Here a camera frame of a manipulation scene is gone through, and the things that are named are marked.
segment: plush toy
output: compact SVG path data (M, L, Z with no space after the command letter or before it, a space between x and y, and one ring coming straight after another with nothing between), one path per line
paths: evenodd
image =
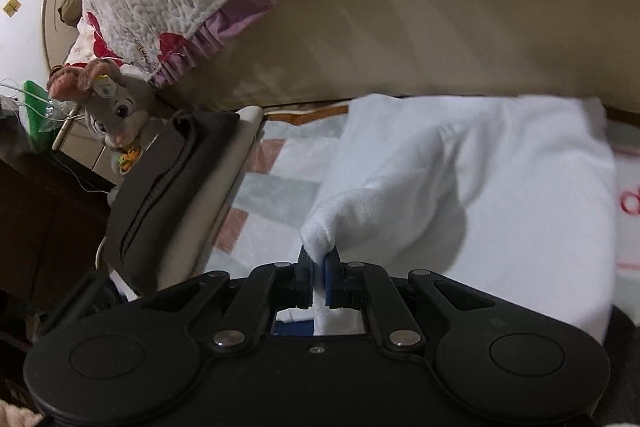
M152 118L151 86L122 74L109 59L96 58L84 68L66 66L47 83L49 97L84 104L89 131L113 150L111 166L124 175L153 142L164 123Z
M41 414L0 400L0 427L33 427L40 420L42 420Z

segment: white towel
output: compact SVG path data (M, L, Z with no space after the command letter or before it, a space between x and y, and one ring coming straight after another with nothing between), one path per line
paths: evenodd
M370 95L351 103L301 230L317 262L427 268L601 341L612 303L615 167L597 100ZM316 334L361 330L314 303Z

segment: plush toy eye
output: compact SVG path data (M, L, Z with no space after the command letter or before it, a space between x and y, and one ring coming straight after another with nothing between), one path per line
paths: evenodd
M116 116L119 118L127 118L129 116L129 107L124 104L116 107Z
M131 113L133 113L133 107L133 100L130 98L124 98L116 101L113 112L118 118L127 118Z
M94 130L95 130L96 133L98 133L98 134L107 134L107 128L104 126L103 123L100 123L97 120L94 120L92 123L93 123Z

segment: black bag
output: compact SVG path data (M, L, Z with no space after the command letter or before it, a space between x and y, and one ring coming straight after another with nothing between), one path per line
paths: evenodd
M102 256L139 295L158 289L164 250L238 121L234 112L178 113L127 174L111 209Z

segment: cable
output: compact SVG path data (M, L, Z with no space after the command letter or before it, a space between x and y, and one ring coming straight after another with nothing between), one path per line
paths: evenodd
M51 101L47 98L41 98L39 97L37 94L33 94L30 93L29 91L25 91L24 89L20 89L20 87L14 87L14 86L7 86L6 84L4 84L3 82L0 82L0 86L2 87L8 87L9 89L13 89L14 91L20 91L23 94L28 94L29 96L32 96L33 98L35 98L36 100L40 100L41 102L46 103L47 105L51 104Z
M80 188L82 188L82 190L84 190L85 192L90 192L92 194L109 194L106 190L98 190L97 188L95 188L92 184L89 184L90 187L95 188L95 190L89 190L88 188L85 188L84 185L82 185L82 182L80 181L80 178L78 177L78 175L73 172L68 166L66 166L65 164L63 164L58 158L56 158L56 156L53 156L53 159L59 164L61 165L63 168L65 168L66 170L68 170L69 172L71 172L71 174L73 174L74 178L76 179L76 181L78 182L78 185L80 185Z
M15 84L15 87L20 87L20 86L18 85L18 83L17 83L14 79L12 79L11 77L9 77L9 76L8 76L8 77L6 77L6 78L3 78L3 79L2 79L2 81L3 81L3 82L4 82L5 80L10 80L10 81L12 81L12 82Z
M130 63L126 62L124 58L120 58L120 57L98 57L98 58L101 58L102 60L119 60L123 64L130 66Z
M100 254L102 253L102 247L104 247L104 241L107 239L107 236L105 235L102 238L102 241L100 241L100 245L98 245L98 250L96 250L95 252L95 269L99 270L100 269Z
M6 107L10 110L12 110L14 112L15 118L18 119L18 121L20 120L20 116L18 115L18 112L15 110L14 105L18 105L18 103L12 99L9 96L5 96L3 94L0 94L0 101L4 101L4 103L6 104Z
M66 118L51 118L50 116L46 116L44 114L42 114L40 111L38 111L36 108L31 107L31 105L29 105L28 103L24 103L24 102L18 102L18 105L21 105L23 107L26 107L28 109L31 109L35 114L37 114L38 116L43 117L46 120L50 120L52 122L65 122L68 120L81 120L82 118L84 118L84 114L76 114L75 116L67 116Z

